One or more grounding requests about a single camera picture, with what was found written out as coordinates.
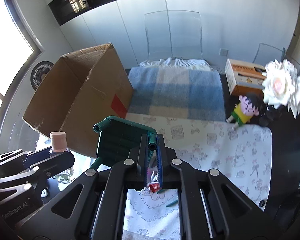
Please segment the red snack wrapper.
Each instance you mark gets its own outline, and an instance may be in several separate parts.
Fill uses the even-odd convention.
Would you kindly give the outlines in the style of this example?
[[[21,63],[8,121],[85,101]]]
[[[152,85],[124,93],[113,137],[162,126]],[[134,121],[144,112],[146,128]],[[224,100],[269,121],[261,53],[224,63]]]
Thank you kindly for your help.
[[[161,187],[159,185],[157,156],[155,154],[149,161],[146,175],[146,187],[144,188],[144,191],[149,193],[159,192],[161,190]]]

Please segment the glass bottle pink cap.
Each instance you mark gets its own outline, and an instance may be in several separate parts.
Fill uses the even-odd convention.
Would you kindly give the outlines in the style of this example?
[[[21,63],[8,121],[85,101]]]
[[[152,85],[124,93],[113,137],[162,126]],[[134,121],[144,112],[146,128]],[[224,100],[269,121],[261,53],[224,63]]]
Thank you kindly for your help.
[[[50,156],[60,155],[65,152],[70,152],[67,141],[66,141],[66,133],[62,131],[51,132],[50,133],[51,140],[51,150]],[[75,171],[74,167],[70,167],[65,171],[56,175],[56,179],[59,183],[62,184],[70,184],[75,179]]]

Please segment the green plastic tray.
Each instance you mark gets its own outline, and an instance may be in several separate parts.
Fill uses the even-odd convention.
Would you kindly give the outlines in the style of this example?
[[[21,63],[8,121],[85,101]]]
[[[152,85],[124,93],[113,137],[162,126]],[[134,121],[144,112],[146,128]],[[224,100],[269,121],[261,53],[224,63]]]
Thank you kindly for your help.
[[[131,149],[140,146],[142,135],[146,136],[148,150],[157,149],[155,129],[116,116],[108,116],[94,124],[93,130],[99,135],[96,161],[93,167],[100,165],[112,167],[129,156]]]

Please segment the white printed placemat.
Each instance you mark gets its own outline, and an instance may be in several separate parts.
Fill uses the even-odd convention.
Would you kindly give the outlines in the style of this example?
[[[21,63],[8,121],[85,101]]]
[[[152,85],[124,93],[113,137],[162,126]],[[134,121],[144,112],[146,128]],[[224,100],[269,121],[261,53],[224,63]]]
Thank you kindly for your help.
[[[164,136],[166,147],[194,168],[216,168],[261,209],[270,190],[272,133],[269,128],[129,113],[128,120],[149,126]],[[123,239],[179,239],[176,190],[129,190]]]

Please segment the blue plaid blanket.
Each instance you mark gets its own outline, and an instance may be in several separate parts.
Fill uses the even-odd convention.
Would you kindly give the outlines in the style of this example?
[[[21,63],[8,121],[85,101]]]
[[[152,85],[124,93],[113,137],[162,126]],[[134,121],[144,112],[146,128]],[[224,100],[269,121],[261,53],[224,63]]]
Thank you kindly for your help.
[[[134,89],[130,113],[225,120],[223,87],[218,72],[135,67],[129,71],[128,78]]]

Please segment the large cardboard box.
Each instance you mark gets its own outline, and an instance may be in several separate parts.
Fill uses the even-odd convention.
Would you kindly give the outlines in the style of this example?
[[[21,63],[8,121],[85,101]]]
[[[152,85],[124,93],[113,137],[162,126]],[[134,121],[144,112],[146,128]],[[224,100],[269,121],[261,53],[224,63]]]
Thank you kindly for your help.
[[[61,56],[36,89],[23,114],[35,131],[66,133],[68,148],[94,157],[94,124],[108,116],[125,118],[133,87],[111,43]]]

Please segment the cartoon boy figurine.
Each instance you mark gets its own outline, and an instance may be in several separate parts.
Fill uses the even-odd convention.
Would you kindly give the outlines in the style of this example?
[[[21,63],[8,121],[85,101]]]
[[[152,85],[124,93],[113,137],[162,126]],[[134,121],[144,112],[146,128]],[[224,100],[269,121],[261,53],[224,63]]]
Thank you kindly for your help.
[[[233,131],[250,122],[253,117],[259,116],[261,109],[260,98],[255,93],[240,95],[238,99],[239,103],[226,119],[228,124],[234,122]]]

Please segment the black vase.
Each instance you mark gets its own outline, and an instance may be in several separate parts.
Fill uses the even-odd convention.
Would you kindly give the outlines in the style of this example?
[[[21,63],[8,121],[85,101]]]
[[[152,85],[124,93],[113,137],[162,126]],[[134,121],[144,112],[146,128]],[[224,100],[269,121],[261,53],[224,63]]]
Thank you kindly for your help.
[[[279,120],[284,110],[286,110],[286,107],[283,105],[276,109],[272,105],[263,104],[261,107],[261,113],[258,119],[258,124],[261,127],[267,127],[272,122]]]

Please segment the orange white carton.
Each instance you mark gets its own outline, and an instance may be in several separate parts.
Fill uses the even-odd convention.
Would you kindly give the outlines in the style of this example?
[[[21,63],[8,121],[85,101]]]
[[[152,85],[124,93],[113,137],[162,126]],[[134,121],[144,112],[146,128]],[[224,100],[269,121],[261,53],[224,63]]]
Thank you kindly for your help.
[[[255,93],[258,96],[263,95],[262,83],[266,78],[262,74],[266,71],[264,66],[227,59],[224,70],[230,95],[240,96],[247,93]]]

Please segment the clear acrylic chair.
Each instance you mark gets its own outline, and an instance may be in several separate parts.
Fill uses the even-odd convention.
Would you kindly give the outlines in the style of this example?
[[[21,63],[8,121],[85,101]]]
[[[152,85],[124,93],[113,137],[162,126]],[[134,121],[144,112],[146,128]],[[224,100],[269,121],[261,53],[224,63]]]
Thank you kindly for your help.
[[[161,10],[145,15],[147,59],[203,59],[199,12]]]

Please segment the white rose bouquet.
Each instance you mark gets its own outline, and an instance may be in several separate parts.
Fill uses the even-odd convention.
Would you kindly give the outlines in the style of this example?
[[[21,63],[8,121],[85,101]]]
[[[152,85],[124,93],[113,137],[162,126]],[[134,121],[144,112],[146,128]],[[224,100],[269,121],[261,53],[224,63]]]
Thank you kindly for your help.
[[[300,75],[287,59],[271,61],[265,65],[262,82],[263,102],[278,109],[287,107],[296,118],[300,114]]]

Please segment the black wall fan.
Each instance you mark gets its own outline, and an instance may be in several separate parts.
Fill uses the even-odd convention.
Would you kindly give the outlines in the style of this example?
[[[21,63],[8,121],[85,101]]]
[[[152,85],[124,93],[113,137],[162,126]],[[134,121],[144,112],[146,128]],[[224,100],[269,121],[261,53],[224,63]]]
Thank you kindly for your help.
[[[42,61],[35,65],[30,76],[31,86],[34,90],[37,90],[43,79],[53,68],[53,65],[54,64],[50,61]]]

